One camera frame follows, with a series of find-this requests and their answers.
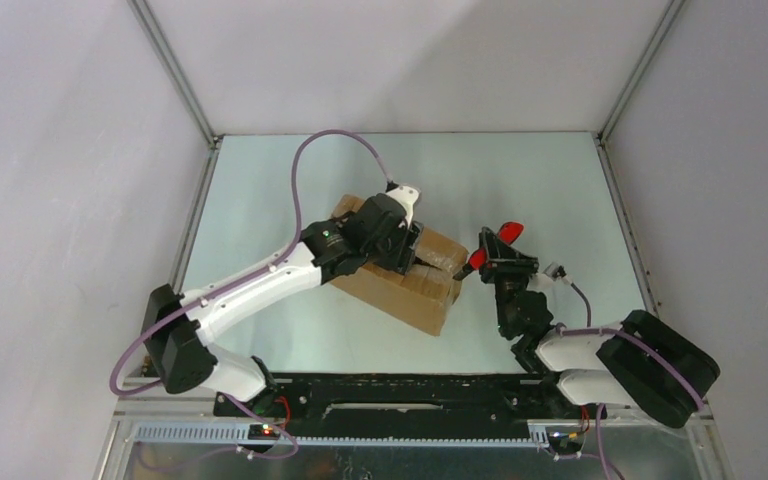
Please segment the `red black utility knife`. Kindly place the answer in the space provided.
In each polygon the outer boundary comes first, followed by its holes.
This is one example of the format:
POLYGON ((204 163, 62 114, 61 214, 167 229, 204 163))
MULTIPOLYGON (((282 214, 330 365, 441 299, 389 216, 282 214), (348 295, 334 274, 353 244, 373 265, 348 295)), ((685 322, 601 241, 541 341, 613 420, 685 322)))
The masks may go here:
MULTIPOLYGON (((519 222, 509 221, 503 223, 499 229, 495 232, 495 239, 492 241, 494 244, 504 243, 510 245, 516 241, 524 232, 525 225, 519 222)), ((473 272, 479 270, 482 266, 488 263, 491 258, 491 243, 490 240, 481 244, 467 259, 466 263, 453 275, 453 279, 456 281, 462 281, 473 272)))

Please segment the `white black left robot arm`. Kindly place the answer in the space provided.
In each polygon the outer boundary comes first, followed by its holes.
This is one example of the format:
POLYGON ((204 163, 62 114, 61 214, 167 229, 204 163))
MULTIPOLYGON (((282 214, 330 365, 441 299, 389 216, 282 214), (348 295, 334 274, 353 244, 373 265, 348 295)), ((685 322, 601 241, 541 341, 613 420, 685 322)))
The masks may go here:
POLYGON ((219 282, 184 294, 155 289, 146 311, 144 345, 169 394, 197 387, 237 399, 252 416, 276 403, 271 375, 257 357, 217 346, 228 329, 296 293, 349 276, 367 264, 404 271, 421 235, 412 186, 367 198, 355 212, 314 222, 284 252, 219 282))

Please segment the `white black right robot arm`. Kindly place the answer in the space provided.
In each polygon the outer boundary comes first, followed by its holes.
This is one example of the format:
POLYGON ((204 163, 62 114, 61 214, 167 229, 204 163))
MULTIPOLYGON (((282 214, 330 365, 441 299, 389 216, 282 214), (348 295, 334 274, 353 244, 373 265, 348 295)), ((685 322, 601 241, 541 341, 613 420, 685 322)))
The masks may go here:
POLYGON ((484 227, 456 279, 477 273, 494 289, 497 331, 527 371, 545 372, 545 411, 566 418, 580 406, 616 405, 642 410, 663 426, 681 428, 701 411, 721 375, 714 358, 647 310, 631 311, 608 325, 593 322, 593 308, 564 266, 541 267, 514 247, 524 227, 507 222, 484 227), (569 286, 585 308, 585 325, 554 319, 547 292, 569 286))

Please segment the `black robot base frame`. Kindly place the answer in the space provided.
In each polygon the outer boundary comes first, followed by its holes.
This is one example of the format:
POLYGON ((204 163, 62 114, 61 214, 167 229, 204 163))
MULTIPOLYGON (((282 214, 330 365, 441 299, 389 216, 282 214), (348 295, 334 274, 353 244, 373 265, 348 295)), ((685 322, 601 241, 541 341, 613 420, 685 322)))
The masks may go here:
POLYGON ((224 433, 195 431, 207 443, 241 443, 263 452, 282 443, 277 427, 300 446, 560 447, 568 453, 593 434, 607 412, 564 399, 549 375, 277 373, 252 414, 217 393, 207 415, 231 424, 224 433))

